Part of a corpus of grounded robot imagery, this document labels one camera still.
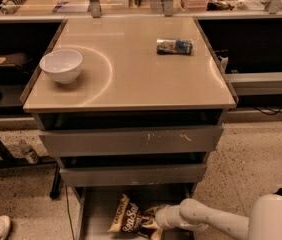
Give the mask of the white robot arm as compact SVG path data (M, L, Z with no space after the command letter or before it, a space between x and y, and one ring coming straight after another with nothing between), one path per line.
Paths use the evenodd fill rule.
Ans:
M211 226L235 240L282 240L282 188L260 197L248 217L213 209L192 198L149 212L146 228L199 231Z

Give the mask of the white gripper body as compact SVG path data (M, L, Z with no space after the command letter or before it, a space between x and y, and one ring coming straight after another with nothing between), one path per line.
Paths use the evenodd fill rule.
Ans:
M180 228L187 231L204 231L208 228L203 223L189 223L180 213L179 205L160 206L155 212L155 221L163 230Z

